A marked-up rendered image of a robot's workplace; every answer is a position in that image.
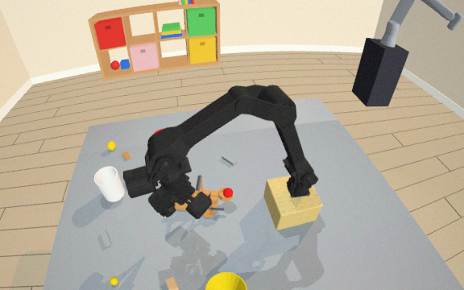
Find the red ball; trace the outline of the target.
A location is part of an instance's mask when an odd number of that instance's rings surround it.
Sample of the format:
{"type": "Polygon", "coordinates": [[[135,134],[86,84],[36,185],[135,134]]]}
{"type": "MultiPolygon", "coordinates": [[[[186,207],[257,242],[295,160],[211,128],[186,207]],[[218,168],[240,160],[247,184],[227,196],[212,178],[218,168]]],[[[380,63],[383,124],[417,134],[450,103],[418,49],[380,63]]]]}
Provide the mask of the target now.
{"type": "Polygon", "coordinates": [[[233,195],[233,190],[232,190],[231,188],[225,188],[225,189],[223,190],[223,195],[224,195],[224,197],[226,197],[226,198],[232,197],[232,195],[233,195]]]}

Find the white cup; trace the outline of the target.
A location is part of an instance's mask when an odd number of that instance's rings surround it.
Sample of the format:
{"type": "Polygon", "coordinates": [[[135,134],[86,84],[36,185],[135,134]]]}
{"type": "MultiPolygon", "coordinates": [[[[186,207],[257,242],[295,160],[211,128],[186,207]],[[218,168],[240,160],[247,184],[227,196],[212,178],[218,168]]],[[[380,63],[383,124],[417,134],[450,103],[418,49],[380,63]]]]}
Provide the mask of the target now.
{"type": "Polygon", "coordinates": [[[114,167],[107,166],[98,170],[95,174],[94,182],[107,201],[116,202],[122,199],[125,189],[114,167]]]}

